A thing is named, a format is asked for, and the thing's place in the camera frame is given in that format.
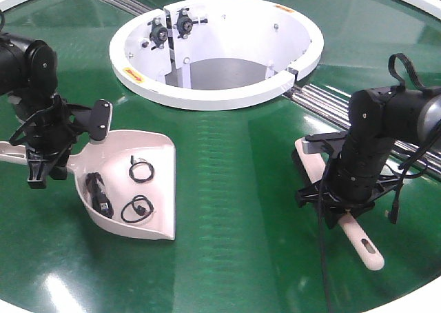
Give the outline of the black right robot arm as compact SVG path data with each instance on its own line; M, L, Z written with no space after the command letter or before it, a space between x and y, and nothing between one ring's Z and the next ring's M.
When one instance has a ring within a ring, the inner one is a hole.
M299 206L312 203L329 228L345 212L353 217L370 211L376 199L400 192L404 174L429 149L440 149L440 89L391 87L360 90L349 100L349 130L306 137L314 152L329 158L323 178L297 191ZM414 144L399 165L401 174L382 169L396 141Z

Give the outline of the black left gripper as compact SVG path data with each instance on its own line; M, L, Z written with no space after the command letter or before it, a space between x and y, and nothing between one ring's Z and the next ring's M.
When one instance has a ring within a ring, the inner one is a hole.
M47 107L34 111L9 138L13 146L24 145L29 169L28 185L46 188L45 159L59 159L49 172L54 180L66 180L66 164L78 136L88 131L91 107L68 103L59 95Z

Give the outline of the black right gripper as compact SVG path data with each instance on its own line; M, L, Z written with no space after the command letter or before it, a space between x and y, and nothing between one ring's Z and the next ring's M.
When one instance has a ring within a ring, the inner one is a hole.
M398 222L400 190L402 181L395 175L380 175L375 178L330 176L319 180L296 193L298 206L312 203L325 219L328 228L333 228L341 218L349 213L353 218L372 210L376 200L390 191L396 193L389 221Z

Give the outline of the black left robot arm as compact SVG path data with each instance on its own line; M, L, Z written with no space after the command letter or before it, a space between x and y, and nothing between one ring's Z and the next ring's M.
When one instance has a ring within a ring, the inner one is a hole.
M68 103L57 86L57 55L46 42L1 34L1 94L20 123L9 142L25 146L33 189L45 188L49 176L66 178L72 146L88 130L92 109Z

